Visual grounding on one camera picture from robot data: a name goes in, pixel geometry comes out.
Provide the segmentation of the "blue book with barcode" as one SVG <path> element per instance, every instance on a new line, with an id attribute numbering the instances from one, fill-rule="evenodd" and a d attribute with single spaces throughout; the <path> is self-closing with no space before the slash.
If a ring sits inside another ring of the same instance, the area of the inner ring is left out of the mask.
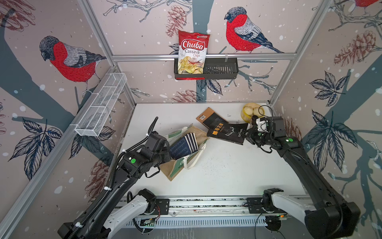
<path id="1" fill-rule="evenodd" d="M 170 156 L 174 160 L 178 160 L 190 154 L 191 152 L 188 148 L 188 144 L 185 140 L 185 137 L 182 137 L 177 143 L 173 144 L 170 147 Z"/>

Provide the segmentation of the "jute and green canvas bag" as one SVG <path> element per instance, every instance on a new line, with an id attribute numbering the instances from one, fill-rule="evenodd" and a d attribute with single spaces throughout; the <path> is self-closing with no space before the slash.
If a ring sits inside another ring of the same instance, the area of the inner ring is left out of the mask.
<path id="1" fill-rule="evenodd" d="M 172 181 L 183 169 L 193 168 L 207 148 L 207 133 L 192 124 L 174 131 L 165 138 L 170 144 L 170 162 L 160 170 Z"/>

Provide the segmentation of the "black book with gold title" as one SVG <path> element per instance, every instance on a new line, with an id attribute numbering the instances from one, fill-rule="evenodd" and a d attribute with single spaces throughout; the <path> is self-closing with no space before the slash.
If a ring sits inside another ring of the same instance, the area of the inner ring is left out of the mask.
<path id="1" fill-rule="evenodd" d="M 248 123 L 232 124 L 226 122 L 213 122 L 209 124 L 207 136 L 243 145 L 245 141 L 244 133 L 248 126 Z"/>

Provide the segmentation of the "blue book yellow label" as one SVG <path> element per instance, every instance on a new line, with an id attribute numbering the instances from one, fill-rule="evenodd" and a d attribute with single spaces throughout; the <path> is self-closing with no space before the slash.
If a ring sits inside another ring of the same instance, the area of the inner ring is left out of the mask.
<path id="1" fill-rule="evenodd" d="M 189 148 L 190 152 L 193 153 L 194 152 L 193 151 L 193 142 L 192 142 L 191 136 L 189 134 L 186 134 L 185 135 L 185 140 L 186 140 L 186 142 L 188 144 L 188 148 Z"/>
<path id="2" fill-rule="evenodd" d="M 190 142 L 191 142 L 191 145 L 192 145 L 192 150 L 193 152 L 196 152 L 198 150 L 198 145 L 195 141 L 195 134 L 194 133 L 189 133 L 189 138 L 190 138 Z"/>

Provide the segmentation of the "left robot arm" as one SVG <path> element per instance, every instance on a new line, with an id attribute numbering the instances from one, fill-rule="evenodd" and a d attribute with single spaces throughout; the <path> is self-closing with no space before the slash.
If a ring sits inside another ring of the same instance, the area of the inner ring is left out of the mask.
<path id="1" fill-rule="evenodd" d="M 140 214 L 152 213 L 156 196 L 143 189 L 132 200 L 115 211 L 115 206 L 129 189 L 152 168 L 171 160 L 168 140 L 154 131 L 157 119 L 150 125 L 146 137 L 122 152 L 112 163 L 107 185 L 91 205 L 73 222 L 58 230 L 63 239 L 111 239 L 128 222 Z"/>

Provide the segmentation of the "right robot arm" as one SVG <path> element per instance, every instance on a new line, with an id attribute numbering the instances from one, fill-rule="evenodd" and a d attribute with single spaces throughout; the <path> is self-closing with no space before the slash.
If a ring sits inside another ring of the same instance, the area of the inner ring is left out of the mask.
<path id="1" fill-rule="evenodd" d="M 361 211 L 334 190 L 312 164 L 300 140 L 287 136 L 281 117 L 252 116 L 245 139 L 262 148 L 270 146 L 294 170 L 308 192 L 310 202 L 287 195 L 280 188 L 263 193 L 265 211 L 280 209 L 302 222 L 315 239 L 338 239 L 353 235 Z"/>

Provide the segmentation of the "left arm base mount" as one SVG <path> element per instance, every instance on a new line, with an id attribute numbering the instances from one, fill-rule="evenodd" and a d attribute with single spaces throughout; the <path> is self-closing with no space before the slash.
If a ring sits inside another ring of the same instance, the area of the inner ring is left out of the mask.
<path id="1" fill-rule="evenodd" d="M 158 215 L 168 215 L 169 214 L 169 208 L 170 208 L 170 199 L 163 199 L 159 198 L 156 199 L 154 206 L 154 212 L 152 215 L 158 216 Z"/>

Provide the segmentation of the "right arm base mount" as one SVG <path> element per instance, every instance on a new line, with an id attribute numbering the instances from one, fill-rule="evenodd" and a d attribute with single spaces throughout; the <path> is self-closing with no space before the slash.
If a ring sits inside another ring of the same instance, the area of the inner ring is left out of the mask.
<path id="1" fill-rule="evenodd" d="M 249 197 L 246 199 L 246 203 L 244 205 L 244 207 L 248 208 L 249 214 L 267 213 L 264 208 L 262 197 Z"/>

